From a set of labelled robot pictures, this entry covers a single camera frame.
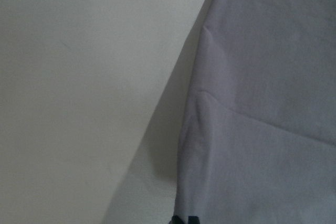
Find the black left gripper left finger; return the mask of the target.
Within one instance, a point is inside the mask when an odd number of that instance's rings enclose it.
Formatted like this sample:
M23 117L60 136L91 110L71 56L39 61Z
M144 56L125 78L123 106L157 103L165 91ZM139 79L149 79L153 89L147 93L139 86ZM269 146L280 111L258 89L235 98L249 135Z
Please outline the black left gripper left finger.
M184 221L179 216L173 216L171 218L171 224L184 224Z

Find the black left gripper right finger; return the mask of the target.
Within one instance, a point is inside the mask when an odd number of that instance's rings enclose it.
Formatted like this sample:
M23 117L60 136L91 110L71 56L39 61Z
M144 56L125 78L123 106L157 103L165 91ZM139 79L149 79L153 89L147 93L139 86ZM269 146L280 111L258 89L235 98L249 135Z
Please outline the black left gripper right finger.
M188 224L200 224L198 216L188 216Z

